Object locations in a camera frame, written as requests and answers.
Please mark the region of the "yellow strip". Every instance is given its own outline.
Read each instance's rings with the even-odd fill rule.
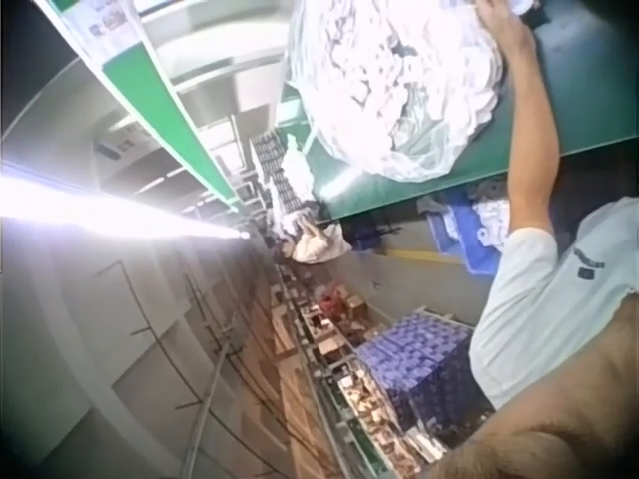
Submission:
[[[435,251],[422,249],[378,249],[375,254],[387,257],[396,257],[408,261],[438,262],[440,264],[463,264],[463,260],[457,256],[444,256]]]

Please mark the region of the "green beam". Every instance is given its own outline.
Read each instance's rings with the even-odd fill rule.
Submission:
[[[209,191],[235,207],[234,189],[145,45],[133,2],[35,1],[129,114]]]

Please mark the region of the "green workbench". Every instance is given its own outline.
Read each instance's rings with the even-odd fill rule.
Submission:
[[[584,5],[577,0],[547,0],[546,21],[534,29],[563,155],[638,136],[636,38]],[[346,192],[326,201],[328,209],[339,219],[502,173],[507,170],[511,130],[512,95],[505,81],[493,121],[448,175],[423,183],[399,183],[363,174]],[[279,131],[303,143],[310,127],[301,113],[293,123],[279,126]],[[319,141],[311,147],[308,160],[316,192],[347,168]]]

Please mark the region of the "worker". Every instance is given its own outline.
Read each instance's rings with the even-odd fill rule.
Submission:
[[[470,347],[496,413],[427,477],[639,477],[639,202],[591,213],[558,259],[559,142],[534,38],[507,0],[476,6],[514,94],[510,233]]]

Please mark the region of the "plastic bag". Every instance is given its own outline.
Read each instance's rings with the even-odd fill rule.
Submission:
[[[401,182],[452,168],[497,103],[501,57],[465,2],[300,0],[287,54],[317,138]]]

